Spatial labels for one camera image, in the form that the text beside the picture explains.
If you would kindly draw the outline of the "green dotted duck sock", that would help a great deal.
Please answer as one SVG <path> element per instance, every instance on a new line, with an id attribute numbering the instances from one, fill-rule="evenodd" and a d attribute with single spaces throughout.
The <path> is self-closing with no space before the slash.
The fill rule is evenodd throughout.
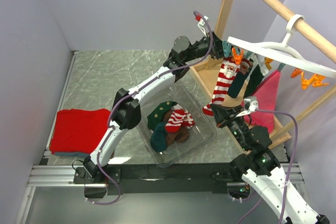
<path id="1" fill-rule="evenodd" d="M 154 131 L 155 127 L 162 122 L 163 115 L 169 111 L 173 110 L 173 107 L 178 105 L 175 101 L 164 101 L 156 106 L 156 108 L 147 116 L 147 127 Z"/>

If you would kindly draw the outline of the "brown sock grey cuff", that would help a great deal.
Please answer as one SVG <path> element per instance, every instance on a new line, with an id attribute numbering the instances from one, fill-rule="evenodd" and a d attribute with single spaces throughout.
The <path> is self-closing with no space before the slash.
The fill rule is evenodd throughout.
<path id="1" fill-rule="evenodd" d="M 167 111 L 164 115 L 163 115 L 163 118 L 162 118 L 162 122 L 167 122 L 169 119 L 170 119 L 170 117 L 171 117 L 171 115 L 173 114 L 173 110 L 169 110 L 169 111 Z"/>

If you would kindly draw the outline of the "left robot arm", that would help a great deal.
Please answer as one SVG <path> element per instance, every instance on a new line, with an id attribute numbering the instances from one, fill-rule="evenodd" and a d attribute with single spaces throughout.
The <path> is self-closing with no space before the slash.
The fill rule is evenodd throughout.
<path id="1" fill-rule="evenodd" d="M 128 130 L 141 121 L 141 106 L 161 90 L 171 86 L 188 72 L 190 61 L 203 61 L 207 56 L 220 59 L 224 56 L 222 40 L 212 31 L 201 40 L 191 43 L 186 36 L 175 39 L 173 48 L 163 66 L 137 86 L 119 89 L 115 95 L 107 129 L 94 151 L 83 162 L 86 176 L 91 182 L 104 179 L 106 166 L 120 140 Z"/>

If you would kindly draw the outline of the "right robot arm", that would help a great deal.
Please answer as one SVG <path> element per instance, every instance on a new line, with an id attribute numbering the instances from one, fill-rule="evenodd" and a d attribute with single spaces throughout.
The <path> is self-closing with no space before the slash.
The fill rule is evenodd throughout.
<path id="1" fill-rule="evenodd" d="M 233 108 L 211 104 L 218 128 L 227 127 L 248 154 L 240 154 L 230 162 L 230 175 L 235 181 L 246 182 L 267 203 L 279 223 L 330 223 L 313 210 L 289 179 L 291 167 L 284 169 L 269 146 L 268 129 L 256 125 L 249 128 L 244 116 L 260 112 L 257 102 Z"/>

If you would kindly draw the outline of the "teal santa sock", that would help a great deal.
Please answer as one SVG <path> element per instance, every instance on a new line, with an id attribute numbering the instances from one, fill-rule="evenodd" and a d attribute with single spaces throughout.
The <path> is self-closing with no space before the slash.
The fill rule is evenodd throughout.
<path id="1" fill-rule="evenodd" d="M 150 145 L 155 152 L 162 152 L 167 149 L 165 122 L 160 122 L 154 129 Z"/>
<path id="2" fill-rule="evenodd" d="M 249 76 L 251 72 L 253 64 L 254 64 L 254 61 L 252 59 L 243 59 L 241 61 L 239 71 L 234 81 L 232 82 L 231 86 L 228 89 L 228 95 L 231 98 L 235 99 L 239 95 L 245 80 L 247 79 L 247 77 Z"/>

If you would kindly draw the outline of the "red white striped sock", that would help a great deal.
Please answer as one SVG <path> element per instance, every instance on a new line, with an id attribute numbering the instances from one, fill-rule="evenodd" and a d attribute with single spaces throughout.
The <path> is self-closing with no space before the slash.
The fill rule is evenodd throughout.
<path id="1" fill-rule="evenodd" d="M 181 127 L 193 127 L 195 124 L 191 114 L 183 109 L 173 110 L 173 114 L 165 125 L 167 132 L 177 132 Z"/>

